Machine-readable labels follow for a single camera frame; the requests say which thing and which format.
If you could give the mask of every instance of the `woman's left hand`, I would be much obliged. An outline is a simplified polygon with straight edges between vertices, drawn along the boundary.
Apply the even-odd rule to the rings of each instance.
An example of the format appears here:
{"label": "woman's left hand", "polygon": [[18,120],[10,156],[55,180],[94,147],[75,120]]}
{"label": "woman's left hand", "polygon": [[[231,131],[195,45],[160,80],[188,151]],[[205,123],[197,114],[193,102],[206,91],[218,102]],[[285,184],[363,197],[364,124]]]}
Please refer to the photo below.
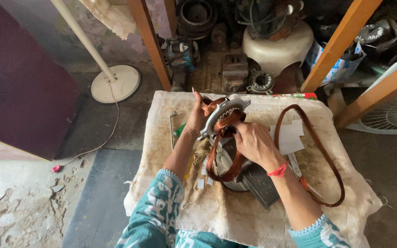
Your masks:
{"label": "woman's left hand", "polygon": [[192,108],[191,114],[189,115],[188,122],[186,123],[183,132],[192,134],[195,138],[200,136],[200,131],[203,129],[205,120],[205,112],[201,109],[201,95],[194,91],[192,88],[192,93],[196,97],[196,102]]}

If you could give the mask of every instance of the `red plug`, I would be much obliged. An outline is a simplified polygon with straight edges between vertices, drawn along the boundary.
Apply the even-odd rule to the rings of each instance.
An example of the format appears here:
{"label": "red plug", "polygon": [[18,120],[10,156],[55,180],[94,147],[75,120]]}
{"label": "red plug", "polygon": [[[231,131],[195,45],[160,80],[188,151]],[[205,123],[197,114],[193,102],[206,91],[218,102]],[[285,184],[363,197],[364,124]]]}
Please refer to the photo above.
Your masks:
{"label": "red plug", "polygon": [[53,171],[52,174],[53,174],[53,173],[56,173],[56,172],[58,172],[61,168],[62,168],[62,166],[57,165],[57,166],[53,167],[52,170],[51,170],[50,172]]}

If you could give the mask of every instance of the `green screwdriver handle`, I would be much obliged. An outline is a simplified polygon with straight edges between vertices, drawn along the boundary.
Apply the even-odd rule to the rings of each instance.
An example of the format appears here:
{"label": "green screwdriver handle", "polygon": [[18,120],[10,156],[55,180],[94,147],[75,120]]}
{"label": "green screwdriver handle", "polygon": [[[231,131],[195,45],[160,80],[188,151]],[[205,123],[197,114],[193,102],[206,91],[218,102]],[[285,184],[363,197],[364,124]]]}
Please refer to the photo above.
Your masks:
{"label": "green screwdriver handle", "polygon": [[179,127],[177,130],[174,131],[174,136],[179,138],[180,134],[182,134],[183,128],[185,128],[186,123]]}

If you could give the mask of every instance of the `scissors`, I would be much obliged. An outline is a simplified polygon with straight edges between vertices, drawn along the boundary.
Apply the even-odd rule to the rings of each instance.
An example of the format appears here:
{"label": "scissors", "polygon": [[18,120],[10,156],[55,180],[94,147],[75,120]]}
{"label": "scissors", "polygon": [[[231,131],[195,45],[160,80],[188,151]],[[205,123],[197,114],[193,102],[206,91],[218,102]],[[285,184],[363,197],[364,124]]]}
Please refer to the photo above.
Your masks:
{"label": "scissors", "polygon": [[325,198],[318,193],[314,188],[312,188],[312,186],[310,186],[310,184],[307,183],[306,178],[303,176],[303,174],[301,173],[300,168],[298,167],[298,163],[296,161],[296,157],[295,157],[295,153],[289,153],[288,154],[289,157],[289,167],[290,169],[295,173],[296,178],[298,178],[298,180],[300,181],[301,185],[303,186],[303,188],[309,192],[313,197],[315,197],[315,194],[319,195],[321,198],[323,198],[325,200]]}

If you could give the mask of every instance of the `white cord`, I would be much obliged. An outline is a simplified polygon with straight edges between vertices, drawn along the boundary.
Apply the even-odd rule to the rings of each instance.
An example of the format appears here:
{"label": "white cord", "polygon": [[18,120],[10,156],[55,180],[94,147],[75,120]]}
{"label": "white cord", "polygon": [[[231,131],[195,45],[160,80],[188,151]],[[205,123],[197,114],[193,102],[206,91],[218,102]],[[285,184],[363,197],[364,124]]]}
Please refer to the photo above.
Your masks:
{"label": "white cord", "polygon": [[75,158],[77,158],[77,157],[79,157],[79,156],[81,156],[81,155],[87,154],[87,153],[89,153],[89,152],[92,152],[92,151],[95,151],[95,150],[101,148],[101,147],[102,147],[104,144],[106,144],[106,143],[110,140],[110,138],[113,136],[114,131],[116,130],[117,122],[119,121],[120,110],[119,110],[119,105],[117,104],[116,98],[114,97],[114,93],[113,93],[113,89],[111,88],[111,84],[108,84],[108,86],[110,87],[111,95],[113,96],[114,103],[116,104],[116,107],[117,107],[117,119],[116,119],[116,123],[114,124],[113,132],[112,132],[111,135],[108,137],[108,139],[107,139],[103,144],[101,144],[99,147],[97,147],[97,148],[95,148],[95,149],[92,149],[92,150],[89,150],[89,151],[87,151],[87,152],[78,154],[78,155],[76,155],[74,158],[70,159],[67,163],[65,163],[65,164],[63,164],[63,165],[61,165],[61,166],[64,166],[64,165],[68,164],[69,162],[73,161]]}

